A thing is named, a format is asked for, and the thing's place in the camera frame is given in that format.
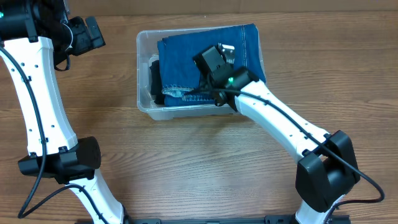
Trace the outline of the black cloth bundle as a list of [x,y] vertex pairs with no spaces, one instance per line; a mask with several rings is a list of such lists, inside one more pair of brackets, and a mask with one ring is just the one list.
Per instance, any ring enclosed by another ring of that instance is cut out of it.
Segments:
[[162,80],[160,76],[160,63],[159,60],[155,60],[152,62],[150,66],[151,72],[151,95],[155,96],[154,103],[157,105],[163,105],[165,100],[165,95],[162,93]]

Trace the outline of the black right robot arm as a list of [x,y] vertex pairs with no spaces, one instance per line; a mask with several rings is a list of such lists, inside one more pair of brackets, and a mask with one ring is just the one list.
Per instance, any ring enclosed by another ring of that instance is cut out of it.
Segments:
[[295,223],[328,223],[332,208],[359,182],[351,139],[330,134],[300,117],[277,99],[259,77],[242,66],[234,69],[233,51],[210,46],[193,57],[217,106],[232,109],[260,124],[297,165],[295,188],[303,202]]

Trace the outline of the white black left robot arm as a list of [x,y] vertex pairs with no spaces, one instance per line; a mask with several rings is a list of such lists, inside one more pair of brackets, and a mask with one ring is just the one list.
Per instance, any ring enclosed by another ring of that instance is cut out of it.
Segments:
[[1,57],[14,82],[27,131],[22,174],[71,190],[93,223],[130,223],[100,171],[94,137],[77,138],[58,89],[59,64],[105,44],[94,17],[69,18],[66,1],[2,1]]

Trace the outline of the blue denim jeans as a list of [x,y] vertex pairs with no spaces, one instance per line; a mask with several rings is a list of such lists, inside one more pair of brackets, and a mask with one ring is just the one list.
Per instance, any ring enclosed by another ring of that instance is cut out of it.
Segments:
[[234,69],[245,66],[262,81],[266,81],[259,57],[259,32],[254,24],[173,35],[157,43],[165,106],[214,103],[209,95],[189,95],[188,92],[198,88],[203,79],[193,60],[194,56],[217,44],[232,45],[235,48]]

